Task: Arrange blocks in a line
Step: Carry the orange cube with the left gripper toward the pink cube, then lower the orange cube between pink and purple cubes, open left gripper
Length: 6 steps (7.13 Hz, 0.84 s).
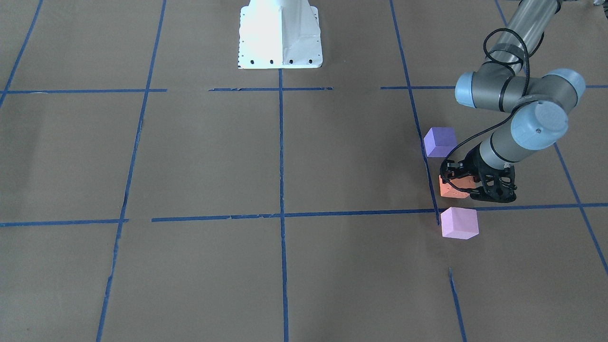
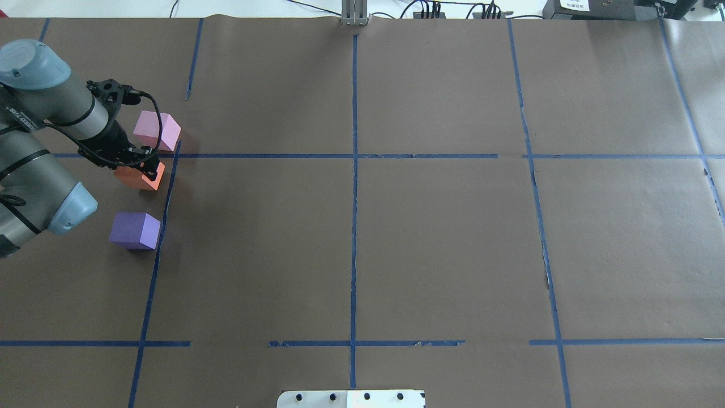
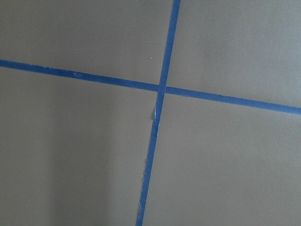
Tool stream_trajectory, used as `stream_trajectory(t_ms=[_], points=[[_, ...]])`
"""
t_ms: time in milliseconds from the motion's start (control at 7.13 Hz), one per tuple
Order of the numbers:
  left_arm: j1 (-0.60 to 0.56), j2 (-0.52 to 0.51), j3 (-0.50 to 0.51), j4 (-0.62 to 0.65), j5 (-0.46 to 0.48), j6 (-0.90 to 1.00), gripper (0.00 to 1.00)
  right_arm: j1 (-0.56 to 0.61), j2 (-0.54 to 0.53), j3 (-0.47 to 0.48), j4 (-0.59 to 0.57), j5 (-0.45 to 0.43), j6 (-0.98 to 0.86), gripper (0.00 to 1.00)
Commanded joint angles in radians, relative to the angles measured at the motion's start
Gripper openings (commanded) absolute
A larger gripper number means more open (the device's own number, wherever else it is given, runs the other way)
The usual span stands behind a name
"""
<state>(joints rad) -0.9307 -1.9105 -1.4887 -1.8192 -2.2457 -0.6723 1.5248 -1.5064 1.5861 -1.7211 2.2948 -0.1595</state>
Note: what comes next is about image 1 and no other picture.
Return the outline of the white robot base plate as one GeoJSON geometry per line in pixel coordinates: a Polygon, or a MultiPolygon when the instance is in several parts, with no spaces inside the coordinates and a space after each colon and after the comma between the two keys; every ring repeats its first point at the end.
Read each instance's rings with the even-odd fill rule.
{"type": "Polygon", "coordinates": [[[323,65],[319,11],[307,0],[251,0],[239,19],[239,69],[323,65]]]}

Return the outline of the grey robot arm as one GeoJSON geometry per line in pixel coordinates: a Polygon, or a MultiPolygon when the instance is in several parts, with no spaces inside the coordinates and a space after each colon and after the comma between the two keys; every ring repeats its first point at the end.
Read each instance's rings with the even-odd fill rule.
{"type": "Polygon", "coordinates": [[[517,190],[515,164],[565,135],[569,113],[586,90],[584,78],[567,68],[530,76],[530,58],[561,7],[560,0],[522,0],[508,26],[495,29],[500,35],[495,45],[488,48],[484,40],[485,61],[458,79],[455,98],[461,105],[508,117],[488,128],[489,138],[460,162],[446,156],[439,167],[441,184],[473,200],[511,203],[517,190]]]}

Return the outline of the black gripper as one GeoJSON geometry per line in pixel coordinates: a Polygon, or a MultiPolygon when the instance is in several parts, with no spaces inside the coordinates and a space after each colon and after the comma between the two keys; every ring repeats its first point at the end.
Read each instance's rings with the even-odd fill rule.
{"type": "Polygon", "coordinates": [[[480,145],[475,146],[463,162],[443,161],[439,175],[443,180],[473,177],[473,181],[442,181],[442,196],[470,196],[489,203],[512,203],[516,199],[514,167],[495,169],[486,164],[480,145]]]}

